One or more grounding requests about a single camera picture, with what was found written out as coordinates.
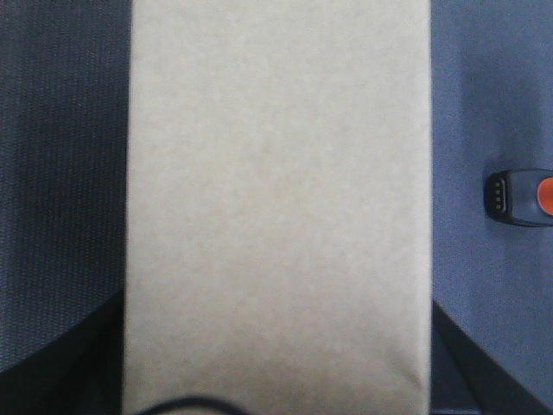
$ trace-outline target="blue fabric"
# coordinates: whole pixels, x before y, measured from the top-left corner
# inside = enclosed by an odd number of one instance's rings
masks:
[[[0,2],[0,372],[124,285],[130,2]]]
[[[553,169],[553,2],[434,1],[434,297],[553,408],[553,228],[489,220],[483,182]]]

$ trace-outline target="textured fabric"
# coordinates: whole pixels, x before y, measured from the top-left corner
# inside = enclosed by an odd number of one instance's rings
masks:
[[[0,370],[124,282],[130,4],[4,1]]]
[[[434,296],[553,408],[553,229],[486,217],[484,179],[553,166],[553,3],[433,2]]]

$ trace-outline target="black cable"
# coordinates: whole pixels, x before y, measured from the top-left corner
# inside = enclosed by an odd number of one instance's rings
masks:
[[[150,409],[139,412],[136,415],[158,415],[170,411],[186,409],[208,409],[222,415],[251,415],[230,402],[207,396],[188,396],[186,398],[170,400],[168,402],[152,406]]]

